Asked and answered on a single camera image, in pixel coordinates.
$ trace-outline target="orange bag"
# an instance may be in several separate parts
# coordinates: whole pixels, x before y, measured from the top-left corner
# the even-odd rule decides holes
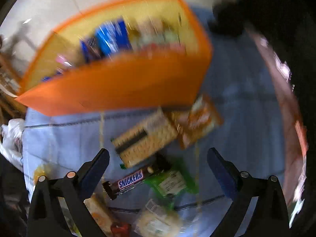
[[[41,82],[56,72],[58,54],[79,46],[78,37],[89,36],[101,23],[118,17],[128,21],[149,16],[160,17],[177,30],[186,54],[125,53]],[[47,116],[191,105],[210,61],[208,38],[183,0],[112,1],[71,18],[50,34],[29,66],[16,100]]]

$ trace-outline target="green package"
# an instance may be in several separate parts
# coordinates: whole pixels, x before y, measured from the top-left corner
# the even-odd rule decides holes
[[[183,192],[198,193],[198,187],[184,166],[183,159],[171,161],[171,169],[147,178],[144,182],[173,208],[175,198]]]

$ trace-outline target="metal pin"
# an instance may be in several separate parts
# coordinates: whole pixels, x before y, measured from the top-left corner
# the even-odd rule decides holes
[[[240,175],[241,175],[241,177],[243,177],[243,178],[248,178],[249,173],[246,172],[246,171],[241,171],[241,172],[240,172]]]
[[[270,179],[272,182],[275,182],[275,183],[277,182],[277,177],[275,175],[272,175]]]
[[[46,177],[44,175],[41,175],[38,179],[39,182],[44,182],[44,180],[46,179]]]
[[[73,177],[75,177],[75,175],[76,175],[76,172],[71,171],[71,172],[69,172],[69,173],[67,174],[67,177],[68,177],[68,178],[73,178]]]

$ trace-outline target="blue tablecloth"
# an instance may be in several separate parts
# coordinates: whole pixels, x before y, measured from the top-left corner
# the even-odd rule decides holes
[[[211,11],[202,8],[193,8],[193,11],[205,27],[214,47],[212,62],[201,92],[212,97],[225,121],[220,128],[198,142],[199,191],[204,204],[198,235],[205,237],[213,232],[231,204],[229,199],[222,198],[222,190],[207,165],[208,149],[215,147],[224,159],[232,161],[239,170],[248,171],[253,177],[267,178],[274,174],[282,183],[284,137],[281,112],[271,77],[252,39],[246,33],[238,39],[211,34],[207,28],[207,21],[213,18]],[[135,170],[120,168],[121,161],[110,138],[120,135],[152,111],[105,112],[104,147],[111,156],[105,179],[117,180]],[[23,132],[23,167],[30,197],[33,193],[33,172],[40,164],[51,165],[52,179],[63,177],[70,170],[76,171],[84,162],[94,158],[100,149],[99,126],[99,113],[47,117],[28,109],[26,129]],[[168,145],[166,153],[167,156],[182,156],[189,172],[195,176],[194,147],[182,151],[174,141]],[[116,211],[114,213],[118,218],[132,223],[137,209],[143,208],[153,196],[153,191],[143,184],[109,201],[108,205]],[[176,200],[175,205],[184,218],[191,218],[196,214],[196,208],[187,205],[195,202],[194,195],[184,194]],[[254,204],[255,199],[239,234],[245,231]],[[192,236],[195,227],[189,227],[181,236]]]

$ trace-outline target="white plastic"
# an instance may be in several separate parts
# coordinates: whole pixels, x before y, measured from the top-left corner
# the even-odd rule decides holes
[[[11,119],[8,125],[2,125],[3,143],[0,142],[1,154],[17,169],[23,172],[22,132],[25,120]]]

